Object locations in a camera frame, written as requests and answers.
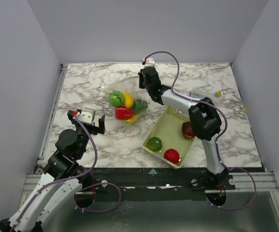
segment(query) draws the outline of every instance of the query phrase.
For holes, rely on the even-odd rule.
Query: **plastic fruit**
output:
[[[190,122],[182,123],[181,132],[185,139],[191,139],[195,136]]]
[[[134,104],[134,98],[131,96],[130,93],[123,93],[124,96],[124,105],[126,108],[131,108]]]
[[[138,119],[139,115],[133,115],[130,119],[125,120],[126,122],[133,123]]]
[[[145,111],[148,108],[148,104],[145,100],[136,99],[134,101],[134,105],[132,107],[134,114],[138,114],[140,112]]]
[[[152,137],[148,140],[147,147],[151,151],[159,151],[162,148],[162,140],[158,137]]]
[[[124,96],[119,91],[113,91],[108,95],[109,104],[114,107],[118,107],[124,104]]]
[[[175,149],[168,149],[164,153],[164,158],[172,163],[179,163],[180,155]]]
[[[115,117],[120,120],[127,120],[133,117],[133,110],[126,108],[124,105],[115,109]]]

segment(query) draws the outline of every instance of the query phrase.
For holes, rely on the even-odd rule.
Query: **green apple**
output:
[[[124,96],[120,91],[113,91],[108,95],[109,104],[119,107],[124,104]]]
[[[147,146],[151,151],[159,151],[162,148],[162,140],[158,137],[152,137],[148,140]]]

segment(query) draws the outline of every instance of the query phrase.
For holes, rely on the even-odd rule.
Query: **marble tabletop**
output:
[[[135,76],[141,68],[140,63],[69,64],[45,150],[44,164],[55,152],[59,134],[65,129],[74,128],[67,118],[67,111],[87,107],[96,110],[96,118],[106,115],[105,135],[94,136],[98,149],[96,167],[169,167],[142,148],[143,141],[166,107],[154,103],[144,93],[149,103],[147,111],[135,123],[125,124],[114,118],[107,102],[105,90],[108,84]],[[176,74],[176,65],[157,64],[156,69],[162,84],[170,86]],[[225,113],[229,123],[227,132],[220,138],[224,162],[229,167],[261,167],[261,159],[229,63],[182,63],[175,86],[183,94],[189,94],[194,88],[211,93],[222,90],[224,96],[218,107]],[[87,152],[78,163],[89,167],[93,161],[94,151],[89,142]],[[183,167],[206,167],[200,140],[192,146]]]

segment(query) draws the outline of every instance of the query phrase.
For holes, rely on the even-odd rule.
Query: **plastic basket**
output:
[[[192,147],[192,144],[194,143],[195,139],[197,139],[196,137],[192,139],[185,139],[182,136],[181,126],[183,122],[187,121],[190,121],[190,119],[185,114],[181,114],[173,107],[167,107],[146,138],[143,144],[143,149],[168,163],[175,169],[181,168],[183,161],[187,157],[189,150]],[[147,147],[148,140],[152,137],[158,137],[162,140],[162,148],[160,151],[154,152]],[[174,164],[164,158],[165,151],[170,148],[175,149],[179,153],[179,163]]]

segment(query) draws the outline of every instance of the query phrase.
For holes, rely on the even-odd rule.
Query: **green pepper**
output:
[[[136,99],[134,101],[134,104],[133,104],[133,111],[134,111],[134,114],[138,114],[140,112],[144,112],[146,109],[148,108],[148,104],[145,100],[142,100],[142,99]]]
[[[133,117],[133,110],[125,106],[119,106],[115,109],[115,117],[120,120],[127,120]]]

